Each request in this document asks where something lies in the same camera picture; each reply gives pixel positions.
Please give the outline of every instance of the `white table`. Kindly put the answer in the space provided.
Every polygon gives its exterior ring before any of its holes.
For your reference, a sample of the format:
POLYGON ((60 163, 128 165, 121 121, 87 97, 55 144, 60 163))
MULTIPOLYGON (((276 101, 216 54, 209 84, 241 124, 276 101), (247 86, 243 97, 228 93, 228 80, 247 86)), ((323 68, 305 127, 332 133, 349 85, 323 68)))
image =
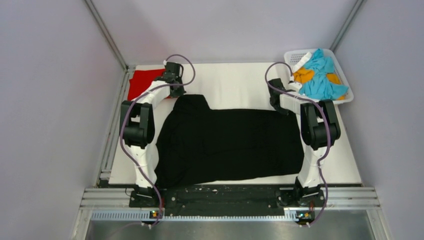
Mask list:
MULTIPOLYGON (((268 86, 265 83, 265 71, 270 62, 260 63, 202 63, 194 64, 196 79, 185 87, 187 94, 202 94, 211 109, 262 109, 274 110, 270 103, 268 86)), ((192 78, 190 65, 183 64, 183 82, 192 78)), ((163 65, 139 65, 136 70, 152 70, 163 68, 163 65)), ((268 73, 268 80, 281 78, 283 84, 289 81, 285 66, 279 64, 268 73)), ((154 110, 156 128, 152 144, 160 133, 160 129, 174 107, 175 99, 165 99, 154 110)), ((341 128, 341 136, 335 141, 322 167, 325 180, 329 184, 362 183, 358 167, 346 134, 345 125, 339 108, 335 108, 341 128)), ((205 184, 293 184, 297 174, 285 176, 269 176, 239 181, 215 181, 205 184)), ((134 184, 135 168, 132 161, 124 154, 121 146, 117 146, 109 184, 134 184)))

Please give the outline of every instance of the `black cloth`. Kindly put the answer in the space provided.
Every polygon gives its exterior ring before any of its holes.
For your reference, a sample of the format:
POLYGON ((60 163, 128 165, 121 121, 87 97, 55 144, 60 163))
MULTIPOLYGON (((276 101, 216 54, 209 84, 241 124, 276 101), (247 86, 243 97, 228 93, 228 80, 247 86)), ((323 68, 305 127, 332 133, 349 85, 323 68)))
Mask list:
POLYGON ((156 146, 161 188, 297 174, 304 158, 294 113, 211 110, 203 95, 176 100, 156 146))

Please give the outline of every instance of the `pile of clothes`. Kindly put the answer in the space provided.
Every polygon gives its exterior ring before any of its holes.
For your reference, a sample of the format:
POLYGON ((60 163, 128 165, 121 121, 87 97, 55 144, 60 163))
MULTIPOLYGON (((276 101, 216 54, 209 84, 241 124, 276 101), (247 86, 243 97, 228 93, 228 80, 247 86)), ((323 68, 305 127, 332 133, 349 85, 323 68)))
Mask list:
POLYGON ((302 84, 299 94, 311 99, 343 100, 348 91, 348 87, 335 74, 333 59, 324 56, 321 48, 293 76, 295 82, 302 84))

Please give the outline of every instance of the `gray wall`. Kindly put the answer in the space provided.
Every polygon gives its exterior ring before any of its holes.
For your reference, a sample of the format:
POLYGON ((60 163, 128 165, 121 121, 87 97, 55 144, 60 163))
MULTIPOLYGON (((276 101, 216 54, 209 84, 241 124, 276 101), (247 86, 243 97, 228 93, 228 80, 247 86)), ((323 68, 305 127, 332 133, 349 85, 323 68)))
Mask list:
POLYGON ((125 60, 270 62, 329 48, 355 0, 93 0, 125 60))
POLYGON ((340 111, 394 239, 424 234, 423 13, 423 1, 370 0, 336 52, 355 95, 340 111))
POLYGON ((0 3, 0 239, 71 236, 118 63, 82 0, 0 3))

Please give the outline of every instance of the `gray floor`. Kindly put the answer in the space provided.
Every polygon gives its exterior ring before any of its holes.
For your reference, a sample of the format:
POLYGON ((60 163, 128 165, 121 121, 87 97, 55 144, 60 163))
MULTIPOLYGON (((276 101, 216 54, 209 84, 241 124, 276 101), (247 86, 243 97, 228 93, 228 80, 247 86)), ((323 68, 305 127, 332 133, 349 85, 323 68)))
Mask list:
POLYGON ((366 211, 327 211, 311 228, 291 222, 161 222, 132 225, 107 238, 124 221, 93 221, 87 240, 373 240, 366 211))

